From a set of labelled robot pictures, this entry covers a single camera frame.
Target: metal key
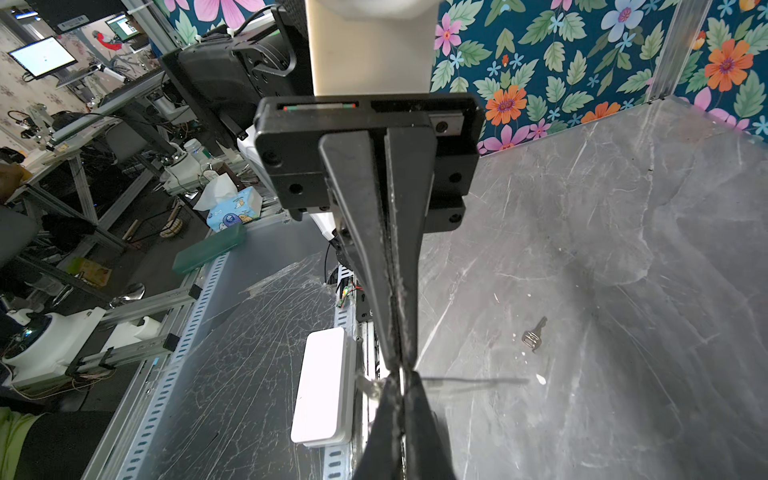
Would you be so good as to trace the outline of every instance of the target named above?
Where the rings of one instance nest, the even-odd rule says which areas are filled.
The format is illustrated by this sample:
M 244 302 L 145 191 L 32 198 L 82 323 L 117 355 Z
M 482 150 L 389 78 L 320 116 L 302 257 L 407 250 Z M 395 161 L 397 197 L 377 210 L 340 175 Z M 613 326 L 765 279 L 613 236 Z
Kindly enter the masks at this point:
M 535 352 L 536 349 L 541 346 L 541 329 L 544 328 L 544 325 L 546 324 L 547 317 L 543 316 L 533 330 L 523 333 L 523 343 L 530 346 L 533 349 L 532 352 Z

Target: marble table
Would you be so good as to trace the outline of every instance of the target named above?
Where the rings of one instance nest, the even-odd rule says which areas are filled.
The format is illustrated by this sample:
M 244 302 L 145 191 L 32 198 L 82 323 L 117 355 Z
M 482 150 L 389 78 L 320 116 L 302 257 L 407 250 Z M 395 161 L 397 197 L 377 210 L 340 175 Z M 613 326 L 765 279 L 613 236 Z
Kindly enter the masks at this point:
M 768 478 L 767 158 L 667 99 L 481 159 L 419 263 L 458 478 Z

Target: computer monitor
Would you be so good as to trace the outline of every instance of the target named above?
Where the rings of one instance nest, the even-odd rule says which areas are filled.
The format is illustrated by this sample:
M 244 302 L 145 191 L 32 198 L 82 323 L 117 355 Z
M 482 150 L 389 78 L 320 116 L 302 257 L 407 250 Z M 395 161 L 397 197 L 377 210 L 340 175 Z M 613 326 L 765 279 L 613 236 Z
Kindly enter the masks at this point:
M 78 63 L 53 37 L 43 38 L 8 54 L 35 79 Z
M 107 25 L 122 41 L 128 41 L 133 37 L 140 35 L 141 33 L 128 23 L 128 18 L 125 15 L 107 20 Z

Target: cable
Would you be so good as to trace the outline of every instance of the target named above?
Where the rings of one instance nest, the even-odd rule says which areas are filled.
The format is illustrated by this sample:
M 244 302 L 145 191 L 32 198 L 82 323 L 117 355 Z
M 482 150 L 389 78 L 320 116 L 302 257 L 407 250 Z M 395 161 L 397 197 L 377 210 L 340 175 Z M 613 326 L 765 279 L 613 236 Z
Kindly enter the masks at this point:
M 249 23 L 251 23 L 252 21 L 256 20 L 256 18 L 259 15 L 263 14 L 267 10 L 270 10 L 272 7 L 273 7 L 273 5 L 267 5 L 266 7 L 262 7 L 262 8 L 259 8 L 258 10 L 256 10 L 254 13 L 251 14 L 250 17 L 245 19 L 245 22 L 240 26 L 240 28 L 235 30 L 235 32 L 232 34 L 232 36 L 233 37 L 237 37 L 240 33 L 243 32 L 243 30 L 245 30 L 245 27 L 247 27 Z

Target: green leaf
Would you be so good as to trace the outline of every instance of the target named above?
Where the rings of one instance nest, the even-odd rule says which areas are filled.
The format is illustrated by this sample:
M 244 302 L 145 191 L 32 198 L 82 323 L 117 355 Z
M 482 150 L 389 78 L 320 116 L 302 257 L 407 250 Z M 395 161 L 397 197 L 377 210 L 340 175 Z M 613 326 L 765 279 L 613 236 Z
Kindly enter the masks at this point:
M 638 73 L 630 75 L 627 81 L 621 84 L 616 91 L 623 91 L 625 94 L 630 94 L 642 90 L 647 87 L 648 80 L 650 80 L 650 77 L 653 76 L 653 74 L 654 73 L 650 68 L 640 70 Z
M 458 50 L 462 53 L 464 58 L 463 65 L 465 67 L 471 67 L 473 65 L 480 65 L 480 62 L 485 60 L 491 55 L 490 50 L 485 50 L 482 43 L 476 41 L 465 41 L 458 46 Z
M 685 68 L 683 69 L 683 74 L 680 76 L 680 81 L 677 83 L 678 85 L 682 85 L 688 80 L 690 80 L 690 76 L 694 74 L 696 71 L 696 67 L 698 66 L 699 58 L 701 57 L 702 51 L 695 51 L 694 53 L 690 54 L 688 57 L 688 63 L 685 64 Z
M 472 0 L 464 0 L 463 2 L 453 5 L 448 10 L 448 17 L 451 18 L 451 23 L 456 22 L 457 20 L 462 23 L 459 30 L 466 30 L 468 26 L 475 23 L 475 15 L 480 12 L 482 4 L 482 0 L 474 3 Z
M 529 95 L 528 106 L 525 108 L 525 111 L 528 112 L 528 119 L 530 121 L 539 121 L 547 113 L 547 102 L 544 101 L 544 98 Z
M 643 27 L 637 26 L 635 28 L 632 28 L 629 31 L 629 35 L 632 35 L 634 33 L 634 38 L 632 38 L 632 43 L 635 45 L 642 45 L 645 42 L 645 37 L 643 36 Z
M 566 41 L 578 40 L 584 38 L 587 34 L 584 32 L 584 21 L 581 15 L 571 12 L 563 18 L 563 26 L 560 28 L 560 36 Z
M 472 83 L 477 87 L 478 94 L 485 100 L 491 100 L 493 94 L 502 87 L 496 80 L 487 77 L 483 80 L 475 80 Z
M 568 67 L 568 76 L 565 80 L 569 85 L 576 85 L 584 78 L 584 74 L 587 73 L 587 59 L 581 54 L 581 50 L 576 51 L 576 56 L 571 62 L 571 66 Z
M 197 41 L 195 38 L 197 36 L 197 27 L 192 25 L 187 14 L 180 8 L 179 19 L 176 20 L 176 31 L 179 32 L 179 36 L 187 43 L 187 45 L 192 45 Z
M 520 68 L 515 72 L 515 75 L 509 81 L 510 85 L 517 85 L 518 88 L 525 88 L 528 82 L 531 81 L 531 77 L 534 74 L 534 68 L 538 63 L 538 58 L 528 63 L 520 65 Z
M 491 11 L 485 17 L 485 26 L 489 26 L 502 12 L 512 10 L 517 13 L 525 12 L 525 5 L 520 0 L 493 0 Z
M 632 64 L 629 61 L 629 54 L 626 51 L 620 51 L 618 59 L 616 60 L 616 66 L 623 68 L 624 70 L 631 70 Z
M 502 88 L 509 88 L 509 85 L 511 85 L 512 82 L 512 75 L 509 73 L 509 70 L 502 72 Z
M 163 2 L 163 0 L 154 0 L 154 4 L 160 9 L 163 15 L 165 15 L 165 18 L 170 17 L 168 7 L 165 6 L 165 2 Z
M 438 63 L 435 73 L 432 74 L 432 89 L 430 91 L 437 91 L 445 87 L 452 76 L 453 64 L 450 60 L 443 60 Z
M 725 24 L 723 20 L 715 20 L 714 18 L 707 19 L 707 45 L 710 46 L 710 51 L 715 48 L 722 48 L 723 43 L 730 40 L 730 28 Z
M 465 93 L 467 91 L 467 87 L 469 86 L 469 82 L 464 77 L 456 77 L 451 82 L 451 93 Z
M 664 30 L 661 29 L 663 22 L 656 24 L 656 28 L 645 38 L 643 48 L 640 51 L 641 60 L 651 60 L 661 50 L 661 45 L 664 43 Z
M 661 4 L 661 7 L 659 7 L 659 10 L 664 10 L 665 8 L 675 6 L 679 1 L 680 0 L 664 0 L 664 3 Z
M 733 104 L 733 111 L 740 118 L 748 118 L 760 113 L 763 110 L 763 102 L 766 99 L 766 85 L 760 83 L 757 73 L 752 70 L 750 76 L 739 87 L 739 93 L 736 94 L 736 102 Z
M 593 100 L 594 97 L 586 91 L 577 91 L 568 95 L 565 100 L 563 100 L 563 112 L 572 114 Z
M 547 100 L 556 104 L 565 95 L 565 82 L 562 78 L 547 77 Z
M 552 45 L 547 47 L 544 52 L 544 65 L 554 71 L 563 71 L 563 61 L 565 60 L 565 46 L 561 41 L 553 41 Z
M 512 41 L 514 39 L 515 36 L 506 28 L 502 30 L 502 33 L 498 34 L 498 38 L 496 38 L 496 58 L 502 56 L 505 48 L 509 53 L 515 53 L 515 43 Z
M 608 4 L 605 3 L 605 0 L 576 0 L 576 5 L 578 5 L 579 10 L 589 13 L 592 10 L 605 8 L 605 5 Z
M 525 35 L 523 35 L 523 38 L 520 39 L 520 43 L 523 45 L 526 44 L 536 44 L 540 41 L 544 40 L 544 38 L 547 36 L 547 33 L 549 33 L 549 25 L 551 22 L 549 21 L 550 18 L 554 16 L 554 12 L 552 10 L 546 10 L 542 12 L 536 19 L 531 23 L 525 32 Z
M 598 41 L 594 44 L 594 47 L 589 51 L 587 54 L 587 58 L 592 57 L 593 55 L 597 54 L 600 50 L 606 47 L 608 45 L 608 34 L 610 32 L 606 31 L 600 38 L 598 38 Z
M 710 79 L 704 76 L 704 69 L 699 68 L 696 70 L 696 73 L 690 78 L 688 81 L 688 86 L 685 87 L 685 93 L 691 92 L 691 91 L 699 91 L 702 88 L 707 86 L 707 82 Z
M 556 134 L 560 131 L 566 130 L 568 128 L 568 124 L 565 123 L 563 120 L 556 120 L 552 122 L 552 125 L 549 126 L 549 130 L 547 130 L 547 135 Z
M 739 23 L 739 26 L 736 29 L 736 33 L 733 34 L 733 38 L 738 40 L 741 40 L 744 38 L 744 35 L 750 30 L 750 26 L 752 25 L 752 19 L 755 18 L 755 15 L 751 15 L 746 18 L 743 22 Z
M 605 54 L 605 56 L 603 57 L 603 61 L 600 62 L 600 64 L 595 68 L 593 73 L 598 73 L 603 68 L 606 68 L 608 65 L 612 64 L 616 59 L 616 55 L 618 55 L 618 53 L 619 53 L 618 48 L 612 48 L 611 51 Z
M 750 44 L 747 53 L 758 54 L 768 48 L 768 23 L 761 23 L 744 35 L 744 41 Z
M 600 89 L 598 90 L 598 97 L 601 93 L 605 91 L 606 88 L 611 84 L 611 82 L 614 80 L 614 69 L 612 68 L 607 75 L 603 77 L 602 80 L 600 80 Z

